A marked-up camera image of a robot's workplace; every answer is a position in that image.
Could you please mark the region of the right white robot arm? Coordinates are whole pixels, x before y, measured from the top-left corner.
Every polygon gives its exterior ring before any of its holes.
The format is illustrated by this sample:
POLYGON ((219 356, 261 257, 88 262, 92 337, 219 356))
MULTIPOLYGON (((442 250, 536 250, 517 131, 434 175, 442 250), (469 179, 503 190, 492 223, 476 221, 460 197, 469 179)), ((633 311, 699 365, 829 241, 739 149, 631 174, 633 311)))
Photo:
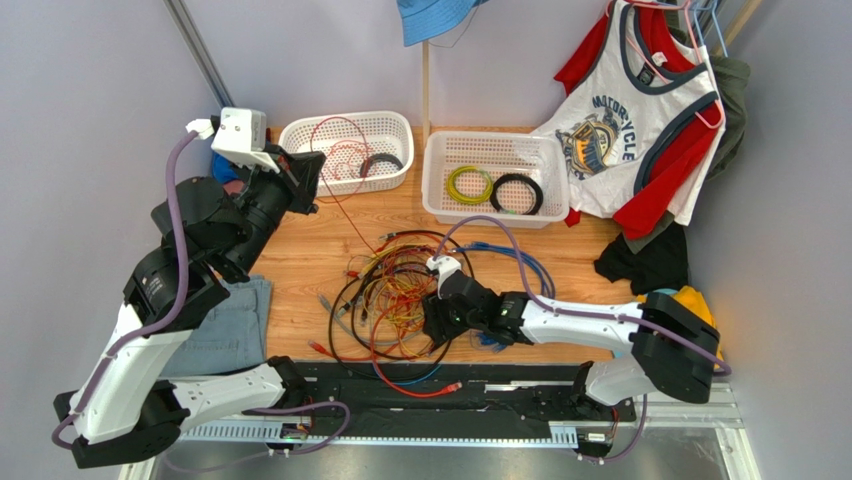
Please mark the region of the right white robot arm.
POLYGON ((523 289, 494 292, 438 246, 426 266, 451 323, 504 345, 575 344, 615 352, 614 359, 582 368, 573 382, 581 397, 600 405, 654 392, 705 404, 714 380, 732 374, 719 355, 718 330, 670 295, 648 293, 642 302, 597 305, 534 293, 514 234, 500 220, 486 220, 511 242, 523 289))

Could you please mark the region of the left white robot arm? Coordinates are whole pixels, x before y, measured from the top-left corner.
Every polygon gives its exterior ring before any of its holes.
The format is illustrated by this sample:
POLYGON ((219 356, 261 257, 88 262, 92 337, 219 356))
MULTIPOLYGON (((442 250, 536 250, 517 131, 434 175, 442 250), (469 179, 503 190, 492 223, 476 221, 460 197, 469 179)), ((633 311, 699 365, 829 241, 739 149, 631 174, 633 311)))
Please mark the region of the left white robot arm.
POLYGON ((243 189, 228 193, 211 177, 178 180, 180 154, 199 138, 189 130, 169 154, 166 199, 151 213, 160 245, 136 265, 123 290, 110 341, 78 390, 57 395, 54 431, 77 467, 142 462, 168 450, 186 431, 234 414, 292 415, 303 407, 306 382, 294 362, 275 357, 228 375, 203 380, 168 379, 174 353, 229 296, 229 286, 250 271, 289 213, 317 211, 326 157, 289 153, 258 141, 259 155, 244 170, 243 189))

